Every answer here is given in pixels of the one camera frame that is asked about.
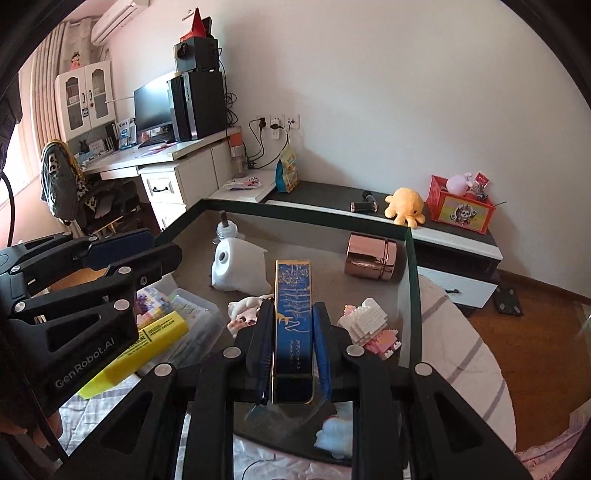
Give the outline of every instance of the glass cabinet pane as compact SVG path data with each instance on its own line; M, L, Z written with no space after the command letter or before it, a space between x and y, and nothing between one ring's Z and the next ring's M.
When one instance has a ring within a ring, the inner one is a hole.
M71 77L66 81L66 105L70 130L80 128L83 125L83 120L80 107L80 86L76 77Z
M96 69L92 72L92 96L95 103L96 117L102 118L109 115L105 89L105 72L101 69Z

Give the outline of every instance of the monitor screen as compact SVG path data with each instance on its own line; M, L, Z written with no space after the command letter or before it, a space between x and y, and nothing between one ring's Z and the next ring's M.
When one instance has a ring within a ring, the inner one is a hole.
M162 127L173 122L168 104L168 83L174 72L146 83L134 92L135 125L137 132Z

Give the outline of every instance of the human hand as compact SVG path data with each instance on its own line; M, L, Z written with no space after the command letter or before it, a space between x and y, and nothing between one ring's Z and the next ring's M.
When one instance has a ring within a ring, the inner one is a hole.
M63 426L61 424L60 412L55 412L47 419L47 422L49 423L49 426L56 437L61 437L61 434L63 433ZM25 435L27 430L20 428L18 425L15 425L13 422L8 420L4 415L0 414L0 432L8 433L9 435ZM49 442L47 439L45 439L45 436L41 433L39 427L37 427L33 432L33 442L39 448L45 448L49 445Z

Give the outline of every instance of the rose gold canister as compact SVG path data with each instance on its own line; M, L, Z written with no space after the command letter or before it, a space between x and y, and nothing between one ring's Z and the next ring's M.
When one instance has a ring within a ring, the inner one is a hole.
M396 242L352 233L349 237L345 273L354 277L390 280L396 262Z

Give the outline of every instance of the blue box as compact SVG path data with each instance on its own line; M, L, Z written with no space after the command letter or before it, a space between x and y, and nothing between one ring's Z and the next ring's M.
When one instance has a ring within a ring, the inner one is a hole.
M308 403L314 396L309 260L277 261L275 311L271 401Z

